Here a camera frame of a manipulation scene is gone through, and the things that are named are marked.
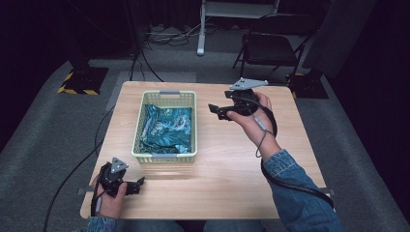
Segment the plastic basket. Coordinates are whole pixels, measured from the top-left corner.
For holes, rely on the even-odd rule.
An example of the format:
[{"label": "plastic basket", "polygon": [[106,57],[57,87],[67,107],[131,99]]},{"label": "plastic basket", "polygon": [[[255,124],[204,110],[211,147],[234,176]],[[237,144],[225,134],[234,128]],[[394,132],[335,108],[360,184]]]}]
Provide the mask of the plastic basket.
[{"label": "plastic basket", "polygon": [[[191,153],[183,154],[150,154],[141,153],[139,141],[145,122],[145,104],[153,104],[160,108],[190,107],[191,108]],[[193,162],[197,151],[196,132],[196,94],[193,91],[145,91],[142,95],[139,116],[136,124],[135,137],[132,145],[132,155],[139,163],[171,163],[171,162]]]}]

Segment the teal plastic bag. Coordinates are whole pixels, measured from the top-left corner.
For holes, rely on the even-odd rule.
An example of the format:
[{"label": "teal plastic bag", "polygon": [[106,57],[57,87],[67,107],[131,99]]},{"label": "teal plastic bag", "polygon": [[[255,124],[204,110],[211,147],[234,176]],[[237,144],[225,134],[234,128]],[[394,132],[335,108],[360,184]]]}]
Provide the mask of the teal plastic bag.
[{"label": "teal plastic bag", "polygon": [[159,108],[145,104],[144,130],[141,134],[142,153],[191,153],[191,112],[187,108]]}]

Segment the denim sleeve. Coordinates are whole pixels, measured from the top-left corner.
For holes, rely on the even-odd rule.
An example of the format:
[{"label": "denim sleeve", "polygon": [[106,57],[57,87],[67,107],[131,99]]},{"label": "denim sleeve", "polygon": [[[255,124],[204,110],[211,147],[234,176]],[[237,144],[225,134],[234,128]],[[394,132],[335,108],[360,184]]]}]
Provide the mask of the denim sleeve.
[{"label": "denim sleeve", "polygon": [[104,217],[90,217],[87,228],[73,232],[114,232],[118,229],[118,220]]},{"label": "denim sleeve", "polygon": [[[288,184],[318,189],[305,170],[286,150],[274,154],[263,163],[274,178]],[[269,182],[278,214],[288,231],[343,231],[332,207],[309,193],[276,186]]]}]

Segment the basket handle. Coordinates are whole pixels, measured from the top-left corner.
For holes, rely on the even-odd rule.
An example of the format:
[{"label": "basket handle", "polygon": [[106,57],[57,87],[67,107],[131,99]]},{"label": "basket handle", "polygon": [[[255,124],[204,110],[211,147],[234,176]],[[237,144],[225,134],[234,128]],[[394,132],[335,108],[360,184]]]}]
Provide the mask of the basket handle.
[{"label": "basket handle", "polygon": [[151,155],[152,155],[151,158],[153,158],[153,159],[176,158],[177,157],[177,154],[172,154],[172,153],[169,153],[169,154],[152,153]]},{"label": "basket handle", "polygon": [[180,95],[179,90],[160,90],[160,95]]}]

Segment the gray floor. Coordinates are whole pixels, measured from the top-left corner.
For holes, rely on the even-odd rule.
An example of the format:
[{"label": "gray floor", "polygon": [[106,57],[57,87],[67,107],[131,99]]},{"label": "gray floor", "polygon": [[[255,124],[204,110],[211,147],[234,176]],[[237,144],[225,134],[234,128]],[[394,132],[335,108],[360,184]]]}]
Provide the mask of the gray floor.
[{"label": "gray floor", "polygon": [[[180,73],[194,76],[198,83],[231,84],[239,78],[239,69],[231,66],[242,33],[216,31],[207,37],[203,57],[196,56],[196,36],[184,46],[152,45],[145,54],[152,68],[163,76],[172,73],[177,79],[175,73]],[[142,57],[139,60],[148,73]],[[0,231],[42,230],[51,198],[62,181],[93,151],[95,141],[103,139],[110,114],[102,119],[117,93],[119,76],[131,63],[126,58],[92,60],[93,67],[109,68],[98,96],[57,94],[70,63],[49,77],[0,155]],[[141,78],[138,63],[134,70],[135,79]],[[280,69],[271,78],[281,80],[288,72]],[[252,67],[246,69],[245,77],[264,74],[270,70]],[[346,231],[410,231],[324,77],[322,82],[328,100],[295,102],[325,181],[337,193],[333,198]],[[96,159],[95,155],[87,159],[62,187],[48,231],[71,231],[87,224],[79,215],[83,196],[77,190],[88,185]],[[278,220],[264,223],[269,232],[284,231]]]}]

